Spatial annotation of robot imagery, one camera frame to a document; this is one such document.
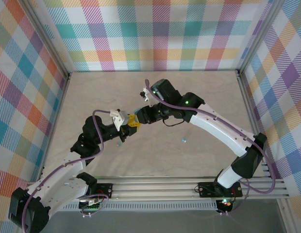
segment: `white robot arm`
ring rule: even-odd
[[[144,88],[140,95],[148,101],[149,106],[138,109],[135,115],[128,115],[120,110],[111,110],[108,113],[112,117],[113,124],[110,125],[104,125],[101,118],[95,116],[103,142],[118,136],[124,142],[127,136],[137,132],[140,124],[152,124],[159,120],[164,122],[165,119],[174,116],[208,131],[236,154],[236,160],[227,169],[221,171],[211,184],[217,195],[215,197],[227,197],[226,194],[232,192],[230,188],[238,183],[238,180],[253,176],[262,159],[262,154],[247,138],[264,149],[266,136],[261,133],[253,135],[238,128],[217,114],[203,99],[193,93],[181,96],[168,80],[156,82],[151,90]],[[186,107],[200,109],[206,114],[184,110]],[[228,125],[237,128],[243,135]],[[101,143],[101,139],[97,133],[94,118],[89,117],[83,126],[83,133],[63,160],[64,167],[56,171],[49,179],[38,180],[27,190],[18,188],[13,192],[9,219],[22,227],[22,212],[25,202],[33,194],[32,199],[29,200],[24,221],[28,233],[38,233],[45,227],[48,219],[64,205],[85,194],[96,194],[97,180],[87,173],[79,173],[91,162],[92,159],[87,158],[100,152],[98,144]],[[79,159],[85,160],[66,164]]]

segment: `purple cable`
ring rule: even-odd
[[[26,227],[25,227],[25,216],[26,216],[26,211],[27,211],[27,208],[29,206],[29,203],[31,201],[31,199],[33,198],[33,196],[36,194],[36,192],[38,191],[38,189],[40,189],[44,183],[53,175],[55,174],[58,170],[60,170],[61,168],[67,166],[67,165],[70,165],[70,164],[74,164],[74,163],[77,163],[77,162],[81,162],[81,161],[84,161],[84,160],[88,160],[88,159],[93,159],[97,156],[99,156],[103,150],[104,150],[104,142],[103,142],[103,138],[102,138],[102,134],[99,130],[99,127],[98,127],[98,124],[97,124],[97,121],[96,121],[96,115],[95,113],[96,112],[100,112],[100,113],[110,113],[110,111],[104,111],[104,110],[94,110],[93,113],[92,113],[92,119],[93,119],[93,123],[96,127],[96,130],[98,132],[98,135],[99,135],[99,139],[100,139],[100,142],[101,142],[101,150],[99,153],[93,155],[93,156],[90,156],[90,157],[86,157],[86,158],[83,158],[83,159],[77,159],[77,160],[74,160],[74,161],[70,161],[70,162],[67,162],[65,163],[65,165],[61,165],[61,166],[58,166],[55,170],[53,170],[48,176],[45,177],[45,179],[39,184],[39,186],[36,187],[36,189],[32,192],[32,194],[30,195],[30,197],[28,198],[28,200],[26,201],[25,205],[24,205],[24,209],[23,209],[23,212],[22,212],[22,219],[21,219],[21,225],[22,225],[22,230],[23,230],[23,233],[27,233],[26,232]]]
[[[209,117],[212,117],[213,119],[215,119],[217,116],[212,114],[212,113],[209,113],[207,111],[204,111],[204,110],[201,110],[201,109],[197,109],[197,108],[189,108],[189,107],[179,107],[179,106],[175,106],[175,105],[172,105],[172,104],[169,104],[169,103],[166,103],[164,102],[162,99],[160,99],[159,97],[157,97],[153,91],[151,90],[150,88],[150,82],[148,79],[145,79],[145,85],[146,85],[146,89],[149,91],[149,93],[160,103],[164,104],[165,106],[168,106],[170,108],[175,108],[175,109],[180,109],[180,110],[190,110],[190,111],[196,111],[196,112],[199,112],[199,113],[202,113],[202,114],[205,114]],[[244,186],[248,187],[249,189],[257,192],[257,193],[260,193],[260,194],[268,194],[268,193],[271,193],[273,191],[273,189],[275,188],[276,186],[276,175],[275,175],[275,172],[272,168],[272,165],[271,165],[271,162],[269,160],[269,158],[267,157],[266,153],[253,141],[251,140],[250,138],[248,138],[244,133],[242,133],[240,130],[236,129],[234,126],[232,126],[231,124],[229,124],[228,122],[226,122],[225,120],[217,117],[216,120],[218,120],[219,122],[221,122],[222,124],[224,124],[225,126],[227,126],[229,129],[233,130],[235,133],[241,135],[242,137],[246,138],[246,140],[248,142],[250,142],[252,145],[254,145],[260,152],[261,154],[263,155],[263,157],[266,159],[266,162],[267,162],[267,165],[269,167],[269,170],[270,170],[270,175],[271,175],[271,178],[272,178],[272,185],[271,185],[271,188],[267,191],[260,191],[256,188],[253,188],[250,186],[250,184],[246,184],[242,181],[240,181],[241,184],[243,184]]]
[[[241,206],[243,206],[244,203],[246,202],[246,200],[247,200],[247,198],[249,196],[249,192],[250,192],[250,181],[248,179],[246,179],[246,181],[248,182],[248,190],[247,190],[247,193],[246,193],[244,199],[242,200],[242,202],[240,203],[240,205],[237,206],[237,208],[231,210],[229,213],[235,212],[237,209],[239,209]]]
[[[101,211],[104,207],[106,207],[106,206],[107,206],[107,203],[108,203],[108,200],[109,200],[108,195],[106,195],[106,194],[104,194],[104,193],[98,193],[98,194],[93,194],[93,195],[81,196],[81,197],[79,197],[79,199],[81,199],[81,198],[92,198],[92,197],[105,197],[105,198],[106,198],[106,203],[105,203],[105,205],[103,205],[103,206],[102,206],[100,209],[98,209],[97,211],[93,212],[92,214],[89,214],[89,215],[88,215],[89,217],[95,215],[97,212]]]

